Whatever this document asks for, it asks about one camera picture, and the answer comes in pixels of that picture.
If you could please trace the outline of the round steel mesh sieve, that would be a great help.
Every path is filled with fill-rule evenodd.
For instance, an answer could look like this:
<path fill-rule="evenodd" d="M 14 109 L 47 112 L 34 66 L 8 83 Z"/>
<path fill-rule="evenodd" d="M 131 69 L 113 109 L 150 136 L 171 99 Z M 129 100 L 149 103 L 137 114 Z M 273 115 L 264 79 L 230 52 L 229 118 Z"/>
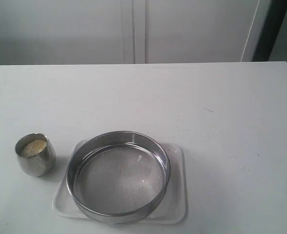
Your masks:
<path fill-rule="evenodd" d="M 164 148 L 132 131 L 114 131 L 84 143 L 66 170 L 67 189 L 79 210 L 106 224 L 137 222 L 162 202 L 171 175 Z"/>

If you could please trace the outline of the rice and millet grains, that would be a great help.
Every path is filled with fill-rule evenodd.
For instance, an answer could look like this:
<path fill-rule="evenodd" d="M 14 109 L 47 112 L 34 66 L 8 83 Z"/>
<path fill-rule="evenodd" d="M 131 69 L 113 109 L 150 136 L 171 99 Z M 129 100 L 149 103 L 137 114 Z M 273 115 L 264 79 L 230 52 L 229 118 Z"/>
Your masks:
<path fill-rule="evenodd" d="M 22 157 L 32 157 L 41 153 L 47 146 L 45 140 L 34 140 L 28 143 L 21 151 L 20 155 Z"/>

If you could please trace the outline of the stainless steel cup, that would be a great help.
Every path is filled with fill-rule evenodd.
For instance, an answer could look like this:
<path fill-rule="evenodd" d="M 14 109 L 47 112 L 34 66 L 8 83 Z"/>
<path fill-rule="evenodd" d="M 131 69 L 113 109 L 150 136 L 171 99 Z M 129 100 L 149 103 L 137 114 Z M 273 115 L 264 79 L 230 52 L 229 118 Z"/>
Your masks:
<path fill-rule="evenodd" d="M 31 141 L 45 140 L 47 142 L 46 148 L 36 156 L 22 157 L 22 149 Z M 25 135 L 15 145 L 15 153 L 20 168 L 28 175 L 39 177 L 49 172 L 55 165 L 56 153 L 48 139 L 48 137 L 42 133 L 32 133 Z"/>

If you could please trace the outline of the white plastic tray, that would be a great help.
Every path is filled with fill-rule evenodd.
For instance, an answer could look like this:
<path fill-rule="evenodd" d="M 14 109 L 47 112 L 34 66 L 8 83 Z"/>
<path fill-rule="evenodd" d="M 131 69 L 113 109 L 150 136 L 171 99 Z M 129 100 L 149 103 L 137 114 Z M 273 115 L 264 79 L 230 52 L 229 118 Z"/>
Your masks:
<path fill-rule="evenodd" d="M 179 223 L 187 210 L 185 186 L 185 160 L 183 150 L 175 145 L 161 143 L 171 164 L 171 176 L 167 191 L 157 209 L 141 223 L 172 225 Z M 84 215 L 71 198 L 66 185 L 66 176 L 60 182 L 52 202 L 53 209 L 60 215 L 68 218 L 92 220 Z"/>

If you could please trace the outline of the white cabinet doors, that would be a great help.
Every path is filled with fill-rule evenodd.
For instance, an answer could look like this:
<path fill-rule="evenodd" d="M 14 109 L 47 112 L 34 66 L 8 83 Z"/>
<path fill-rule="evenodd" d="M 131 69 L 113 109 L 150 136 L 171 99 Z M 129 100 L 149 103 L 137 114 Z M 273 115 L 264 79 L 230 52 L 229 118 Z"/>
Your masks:
<path fill-rule="evenodd" d="M 268 0 L 0 0 L 0 65 L 251 61 Z"/>

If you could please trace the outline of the dark grey post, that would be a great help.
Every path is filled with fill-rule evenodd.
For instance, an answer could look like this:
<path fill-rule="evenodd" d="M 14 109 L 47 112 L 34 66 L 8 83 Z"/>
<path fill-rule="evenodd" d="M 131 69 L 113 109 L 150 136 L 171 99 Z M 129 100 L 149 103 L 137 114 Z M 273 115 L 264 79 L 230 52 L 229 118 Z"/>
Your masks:
<path fill-rule="evenodd" d="M 260 37 L 252 58 L 253 62 L 268 61 L 287 12 L 287 0 L 271 0 Z"/>

